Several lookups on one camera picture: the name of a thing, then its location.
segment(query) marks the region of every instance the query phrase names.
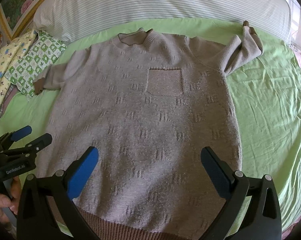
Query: sweater sleeve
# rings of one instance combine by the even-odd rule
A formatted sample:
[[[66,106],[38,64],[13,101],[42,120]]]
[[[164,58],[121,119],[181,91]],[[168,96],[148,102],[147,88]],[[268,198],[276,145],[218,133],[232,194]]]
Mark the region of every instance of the sweater sleeve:
[[[189,40],[192,53],[202,64],[229,75],[254,58],[262,55],[263,44],[248,21],[243,23],[243,38],[235,35],[228,45],[206,41],[199,37]]]
[[[230,43],[218,53],[219,68],[226,75],[263,54],[263,44],[248,21],[243,23],[242,41],[235,36]]]
[[[43,89],[61,89],[63,84],[71,78],[88,60],[90,47],[75,51],[68,63],[47,66],[34,80],[35,94]]]

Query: yellow patterned blanket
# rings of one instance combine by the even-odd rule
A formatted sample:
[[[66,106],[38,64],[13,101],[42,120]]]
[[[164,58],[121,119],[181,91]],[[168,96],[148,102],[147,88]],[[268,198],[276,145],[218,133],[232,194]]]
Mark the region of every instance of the yellow patterned blanket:
[[[31,30],[24,35],[15,38],[9,45],[0,49],[0,106],[4,101],[4,96],[11,84],[10,81],[4,78],[5,71],[9,66],[14,65],[18,59],[27,54],[36,35],[37,32]]]

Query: striped pillow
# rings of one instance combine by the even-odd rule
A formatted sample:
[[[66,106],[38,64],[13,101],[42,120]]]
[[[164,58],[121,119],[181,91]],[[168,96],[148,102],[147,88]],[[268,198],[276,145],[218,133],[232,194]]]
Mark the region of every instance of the striped pillow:
[[[45,0],[34,23],[59,40],[73,42],[114,25],[169,17],[248,20],[290,43],[291,18],[285,0]]]

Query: ribbed hem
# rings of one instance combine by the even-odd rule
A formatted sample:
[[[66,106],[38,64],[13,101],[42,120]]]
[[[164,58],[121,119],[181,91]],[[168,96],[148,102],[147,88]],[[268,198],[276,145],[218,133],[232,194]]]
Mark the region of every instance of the ribbed hem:
[[[173,234],[149,232],[112,223],[77,207],[90,228],[101,240],[188,240]]]
[[[147,50],[150,47],[153,40],[158,35],[158,33],[156,31],[154,31],[153,29],[150,29],[147,31],[147,36],[142,44],[127,45],[126,43],[123,43],[121,41],[122,38],[134,35],[138,32],[144,32],[144,29],[139,28],[139,30],[134,33],[119,33],[116,37],[114,37],[112,39],[112,42],[115,44],[116,47],[123,49],[123,50],[129,50],[129,49]]]

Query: blue gripper pad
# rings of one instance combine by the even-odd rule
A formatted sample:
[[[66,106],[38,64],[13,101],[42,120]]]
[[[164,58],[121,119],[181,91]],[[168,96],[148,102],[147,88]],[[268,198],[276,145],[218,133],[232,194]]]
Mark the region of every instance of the blue gripper pad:
[[[232,184],[228,177],[224,174],[222,168],[218,165],[217,161],[214,160],[212,155],[205,148],[201,151],[201,163],[203,164],[219,196],[226,200],[230,199],[232,196]]]
[[[17,142],[20,139],[26,137],[27,135],[31,134],[32,129],[29,125],[25,126],[24,128],[19,129],[16,132],[12,133],[12,136],[10,138],[11,141]]]
[[[66,173],[72,173],[67,181],[67,195],[70,199],[79,197],[89,176],[97,165],[98,150],[90,146],[82,157],[74,162],[66,170]]]

